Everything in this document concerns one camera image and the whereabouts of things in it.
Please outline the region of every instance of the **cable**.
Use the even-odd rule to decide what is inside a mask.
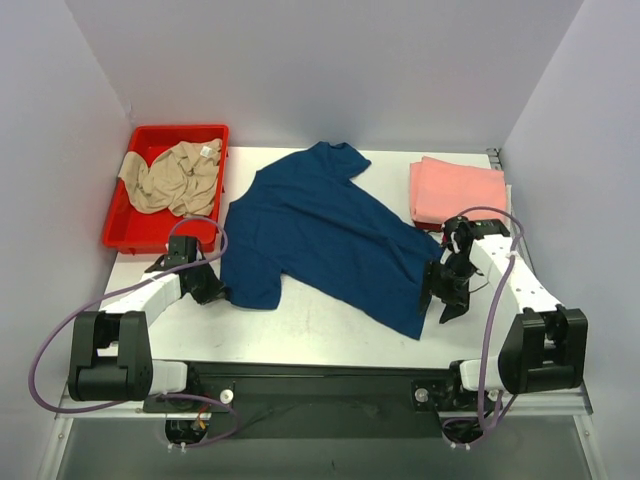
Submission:
[[[139,288],[144,287],[145,285],[149,285],[151,282],[162,278],[162,277],[166,277],[167,275],[171,275],[172,273],[177,273],[180,272],[182,270],[185,270],[187,268],[191,268],[191,267],[195,267],[198,265],[206,265],[207,263],[213,262],[214,260],[219,259],[224,252],[227,251],[227,245],[229,243],[229,240],[227,238],[227,233],[224,231],[224,229],[218,224],[218,222],[216,222],[215,220],[208,218],[208,217],[189,217],[186,218],[184,220],[179,221],[178,223],[175,224],[175,226],[171,229],[171,234],[173,234],[173,232],[176,230],[176,228],[178,228],[180,225],[184,225],[187,222],[191,222],[194,220],[202,220],[205,221],[207,223],[210,223],[212,225],[214,225],[218,231],[222,234],[222,242],[221,242],[221,248],[220,251],[213,255],[211,258],[205,258],[202,260],[197,260],[195,262],[191,262],[191,263],[187,263],[185,265],[179,265],[177,267],[173,267],[170,268],[169,270],[166,270],[164,272],[159,273],[158,275],[156,275],[153,278],[148,278],[146,280],[143,280],[139,283],[136,283],[135,285],[131,285],[129,287],[125,287],[125,288],[121,288],[119,290],[115,290],[113,292],[109,292],[106,293],[104,295],[102,295],[101,297],[98,297],[95,300],[91,300],[90,302],[85,303],[84,305],[82,305],[81,307],[77,308],[76,310],[74,310],[73,312],[71,312],[68,316],[66,316],[64,318],[64,320],[62,320],[62,322],[60,322],[60,324],[58,324],[58,326],[56,326],[53,331],[49,334],[49,336],[44,340],[44,342],[42,342],[42,345],[40,345],[40,347],[38,348],[38,350],[36,351],[36,354],[33,358],[33,361],[31,362],[31,366],[29,367],[29,393],[31,394],[31,397],[33,398],[33,400],[40,405],[42,408],[44,408],[45,410],[48,410],[50,412],[54,412],[54,413],[62,413],[62,414],[78,414],[78,413],[88,413],[88,412],[95,412],[97,410],[102,410],[104,408],[109,408],[112,407],[114,405],[119,405],[121,403],[124,402],[107,402],[107,403],[103,403],[100,405],[92,405],[90,407],[80,407],[80,408],[61,408],[61,407],[57,407],[55,405],[51,405],[50,403],[48,403],[44,398],[42,398],[40,396],[40,394],[38,393],[38,390],[36,388],[36,370],[38,368],[38,363],[40,362],[40,359],[42,358],[42,355],[44,354],[44,352],[46,351],[46,349],[49,347],[49,345],[51,344],[51,342],[53,341],[53,339],[60,333],[60,331],[62,331],[62,329],[64,327],[66,327],[69,323],[71,323],[80,313],[84,312],[85,310],[89,309],[90,307],[99,304],[100,302],[103,302],[104,300],[107,300],[109,298],[113,298],[116,297],[118,295],[122,295],[123,293],[129,293],[132,292],[134,290],[137,290]]]
[[[484,336],[482,339],[482,353],[480,355],[480,377],[478,380],[477,414],[478,414],[478,424],[480,425],[482,431],[486,434],[486,433],[489,433],[491,430],[493,430],[500,423],[500,421],[502,421],[502,419],[507,414],[507,412],[509,411],[509,409],[513,405],[513,402],[516,399],[516,395],[511,397],[511,399],[509,400],[509,403],[507,403],[507,405],[504,407],[502,412],[499,412],[502,394],[504,393],[504,392],[499,392],[498,400],[496,401],[496,406],[494,408],[493,421],[491,423],[487,423],[485,411],[484,411],[484,391],[485,391],[486,377],[487,377],[487,363],[489,361],[489,344],[491,342],[491,331],[493,330],[493,322],[495,320],[496,312],[498,310],[500,297],[502,296],[502,292],[504,291],[504,288],[507,284],[509,275],[511,275],[511,272],[515,267],[516,257],[514,253],[516,253],[516,247],[520,243],[520,240],[522,240],[522,238],[524,237],[524,226],[522,225],[522,223],[520,223],[520,221],[517,218],[515,218],[510,213],[505,212],[504,210],[501,210],[499,208],[490,207],[486,205],[467,208],[462,212],[460,212],[457,216],[461,217],[466,213],[477,211],[477,210],[486,210],[486,211],[495,212],[495,213],[504,215],[505,217],[509,218],[518,227],[518,231],[516,232],[516,235],[514,235],[513,240],[511,242],[511,247],[510,247],[511,255],[509,258],[509,265],[507,266],[507,269],[502,275],[500,282],[498,282],[498,286],[496,287],[496,291],[493,295],[493,299],[491,300],[491,307],[489,308],[489,314],[487,316],[487,324],[485,326]],[[474,440],[473,442],[468,443],[467,445],[477,442],[478,440],[480,440],[480,438]]]
[[[207,447],[209,445],[213,445],[214,443],[224,438],[230,437],[231,435],[236,433],[240,428],[240,415],[238,415],[238,412],[236,412],[229,405],[219,402],[218,400],[214,400],[213,398],[202,397],[200,395],[191,395],[189,393],[165,393],[163,395],[159,395],[158,397],[163,398],[165,400],[193,400],[195,402],[208,403],[209,405],[224,408],[236,419],[235,425],[231,430],[221,433],[220,435],[216,435],[215,437],[208,438],[207,440],[201,440],[198,443],[192,443],[191,445],[181,445],[183,449],[201,448],[201,447]]]
[[[469,290],[469,294],[472,293],[476,293],[477,291],[482,290],[484,287],[486,287],[487,285],[489,285],[489,282],[482,284],[481,286],[479,286],[478,288],[474,288],[473,290]]]

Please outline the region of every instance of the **metal frame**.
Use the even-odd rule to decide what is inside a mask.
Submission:
[[[40,464],[40,470],[38,471],[38,480],[57,478],[72,426],[72,418],[56,418],[53,422],[53,430],[49,437],[47,450],[45,451],[42,463]]]

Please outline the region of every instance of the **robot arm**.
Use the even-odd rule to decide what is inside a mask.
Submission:
[[[451,254],[444,263],[427,264],[422,297],[425,308],[431,296],[447,305],[440,323],[468,311],[469,279],[477,272],[482,272],[490,288],[499,289],[513,255],[509,232],[497,220],[452,218],[445,222],[443,244]],[[152,271],[191,263],[197,255],[195,238],[171,237],[169,254],[160,257],[143,279]],[[78,315],[68,378],[71,397],[77,401],[144,400],[157,393],[189,390],[187,365],[152,360],[147,331],[186,293],[205,304],[224,296],[226,288],[210,265],[201,265],[157,279],[103,311]],[[513,324],[500,354],[487,360],[485,390],[515,395],[580,385],[587,320],[580,310],[564,308],[518,256],[495,313]],[[117,357],[98,354],[115,341]],[[462,359],[450,370],[463,389],[479,389],[480,359]]]
[[[141,280],[198,259],[194,237],[173,236]],[[99,312],[76,317],[69,366],[69,394],[76,401],[144,400],[150,395],[181,392],[187,387],[187,364],[152,360],[148,327],[171,304],[190,293],[201,305],[226,294],[211,265],[187,268],[158,278]],[[117,357],[100,356],[118,343]]]
[[[487,360],[485,390],[522,394],[574,388],[582,383],[587,319],[567,309],[537,280],[524,260],[510,252],[511,238],[499,220],[470,221],[454,217],[444,225],[443,244],[452,253],[444,263],[427,265],[424,293],[445,304],[440,323],[469,309],[469,278],[481,272],[494,291],[499,288],[512,255],[495,315],[513,319],[500,353]],[[456,362],[462,386],[477,391],[480,359]]]

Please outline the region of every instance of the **purple cable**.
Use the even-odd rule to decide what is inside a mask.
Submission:
[[[165,393],[163,395],[159,395],[159,397],[160,398],[164,398],[166,400],[193,400],[195,402],[208,403],[209,405],[214,405],[216,407],[224,408],[227,412],[229,412],[231,415],[233,415],[235,417],[235,419],[236,419],[236,424],[228,432],[221,433],[220,435],[216,435],[215,437],[208,438],[207,440],[202,440],[202,441],[200,441],[198,443],[193,443],[191,445],[185,445],[184,448],[207,447],[209,445],[212,445],[212,444],[216,443],[219,440],[222,440],[223,438],[230,437],[231,435],[236,433],[238,431],[238,429],[240,428],[240,416],[238,415],[238,412],[236,412],[229,405],[225,405],[224,403],[219,402],[218,400],[214,400],[213,398],[201,397],[200,395],[190,395],[188,393]]]
[[[476,210],[486,210],[490,212],[499,213],[509,218],[514,224],[518,226],[518,232],[513,237],[513,241],[511,242],[511,252],[515,252],[516,247],[518,246],[518,243],[520,243],[520,240],[524,236],[524,227],[522,226],[522,223],[520,223],[520,221],[510,213],[505,212],[504,210],[501,210],[499,208],[489,207],[489,206],[478,206],[478,207],[467,208],[462,212],[460,212],[457,216],[462,216],[465,213],[469,213]],[[509,408],[511,408],[511,405],[513,404],[513,401],[516,398],[516,396],[514,395],[509,401],[509,403],[505,406],[501,414],[498,415],[498,411],[500,408],[500,399],[502,398],[502,392],[500,392],[500,397],[496,402],[496,407],[494,409],[493,421],[492,423],[487,424],[486,419],[484,418],[484,390],[485,390],[485,385],[486,385],[485,382],[487,377],[487,363],[489,361],[489,344],[491,342],[491,330],[493,329],[493,322],[495,320],[496,312],[498,310],[498,304],[500,303],[500,297],[502,296],[504,287],[507,285],[507,280],[509,278],[509,275],[511,275],[511,272],[513,271],[515,263],[516,263],[515,256],[512,255],[511,258],[509,258],[509,265],[507,266],[507,269],[505,270],[504,275],[502,275],[502,278],[500,279],[500,282],[496,287],[496,291],[493,295],[493,299],[491,300],[491,307],[489,308],[489,315],[487,316],[487,324],[484,329],[484,338],[482,339],[482,353],[480,355],[480,378],[478,380],[478,412],[477,413],[478,413],[478,422],[480,424],[480,427],[485,432],[489,430],[493,430],[498,425],[498,423],[504,418],[506,413],[509,411]]]
[[[185,269],[190,268],[190,267],[195,267],[195,266],[198,266],[198,265],[206,265],[207,263],[213,262],[214,260],[217,260],[218,258],[220,258],[224,254],[224,252],[226,252],[226,250],[227,250],[227,245],[228,245],[227,233],[218,224],[218,222],[216,222],[215,220],[212,220],[211,218],[208,218],[208,217],[189,217],[189,218],[186,218],[184,220],[181,220],[181,221],[179,221],[178,223],[175,224],[175,226],[171,229],[171,233],[169,235],[172,235],[173,232],[176,230],[176,228],[178,228],[178,226],[184,225],[185,223],[192,222],[194,220],[202,220],[202,221],[208,222],[208,223],[214,225],[218,229],[218,231],[222,234],[222,240],[223,240],[221,242],[220,252],[218,252],[217,254],[213,255],[211,258],[205,258],[205,259],[202,259],[202,260],[197,260],[195,262],[187,263],[186,265],[179,265],[177,267],[173,267],[173,268],[170,268],[169,270],[161,272],[161,273],[159,273],[158,275],[156,275],[153,278],[148,278],[146,280],[143,280],[140,283],[136,283],[135,285],[131,285],[129,287],[121,288],[120,290],[115,290],[113,292],[105,293],[103,296],[101,296],[101,297],[99,297],[99,298],[97,298],[95,300],[91,300],[90,302],[85,303],[81,307],[79,307],[76,310],[74,310],[73,312],[71,312],[67,317],[65,317],[65,319],[62,320],[62,322],[60,322],[60,324],[53,329],[53,331],[44,340],[44,342],[42,342],[42,345],[40,345],[40,347],[38,348],[38,350],[37,350],[37,352],[35,354],[35,357],[33,358],[33,361],[31,362],[31,366],[29,367],[29,393],[31,394],[31,397],[33,398],[33,400],[38,405],[40,405],[45,410],[49,410],[50,412],[54,412],[54,413],[77,414],[77,413],[95,412],[96,410],[102,410],[104,408],[109,408],[109,407],[112,407],[114,405],[119,405],[121,403],[124,403],[124,402],[107,402],[107,403],[103,403],[103,404],[100,404],[100,405],[92,405],[90,407],[81,407],[81,408],[61,408],[61,407],[57,407],[55,405],[51,405],[50,403],[47,403],[47,401],[40,396],[40,394],[38,393],[38,390],[36,388],[36,369],[38,368],[38,363],[40,362],[40,359],[42,358],[42,355],[44,354],[46,349],[49,347],[49,345],[51,344],[53,339],[56,337],[56,335],[58,335],[60,333],[60,331],[64,327],[66,327],[69,323],[71,323],[80,313],[82,313],[85,310],[89,309],[93,305],[99,304],[100,302],[103,302],[104,300],[107,300],[109,298],[113,298],[113,297],[116,297],[118,295],[122,295],[123,293],[129,293],[129,292],[132,292],[134,290],[137,290],[137,289],[139,289],[141,287],[144,287],[145,285],[149,285],[151,282],[157,280],[158,278],[166,277],[167,275],[171,275],[172,273],[176,273],[176,272],[179,272],[181,270],[185,270]]]

